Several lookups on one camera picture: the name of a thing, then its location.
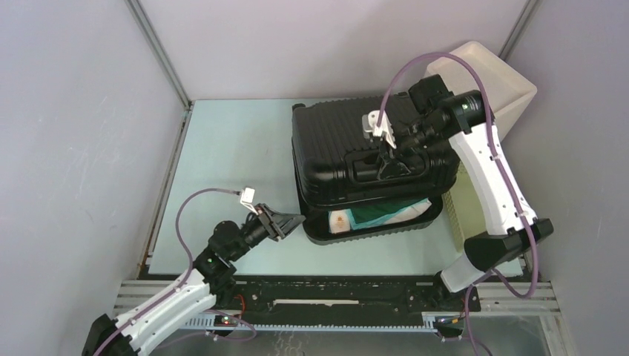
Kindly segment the black ribbed hard-shell suitcase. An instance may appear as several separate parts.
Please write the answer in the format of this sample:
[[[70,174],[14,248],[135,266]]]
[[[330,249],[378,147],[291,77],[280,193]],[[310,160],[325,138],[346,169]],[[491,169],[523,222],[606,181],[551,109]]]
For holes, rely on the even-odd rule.
[[[459,159],[446,142],[406,158],[412,174],[378,179],[381,144],[366,137],[362,116],[378,109],[378,96],[339,99],[292,108],[292,154],[306,236],[319,245],[420,230],[441,214],[443,194],[456,181]],[[333,233],[329,215],[348,208],[427,199],[422,215],[404,222]]]

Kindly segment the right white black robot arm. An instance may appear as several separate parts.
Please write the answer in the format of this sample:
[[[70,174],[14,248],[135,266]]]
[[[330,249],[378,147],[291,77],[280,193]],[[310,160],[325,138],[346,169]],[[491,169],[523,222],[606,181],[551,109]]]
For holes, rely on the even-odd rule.
[[[521,192],[499,145],[485,86],[478,75],[473,79],[477,90],[442,99],[424,122],[406,135],[389,122],[388,95],[377,110],[363,117],[364,131],[382,138],[394,152],[447,142],[470,175],[486,230],[466,240],[463,254],[439,273],[441,284],[432,288],[431,298],[442,310],[457,305],[463,289],[526,252],[532,257],[533,278],[523,296],[531,297],[539,281],[538,244],[554,232],[550,219],[538,217]]]

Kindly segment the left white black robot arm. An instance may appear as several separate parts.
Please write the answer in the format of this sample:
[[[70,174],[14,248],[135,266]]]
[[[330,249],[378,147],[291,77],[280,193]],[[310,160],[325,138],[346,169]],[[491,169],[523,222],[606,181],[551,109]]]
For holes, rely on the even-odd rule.
[[[174,282],[126,313],[98,317],[82,354],[149,355],[199,313],[229,307],[234,299],[233,263],[266,239],[283,240],[305,219],[260,203],[243,224],[219,222],[208,245]]]

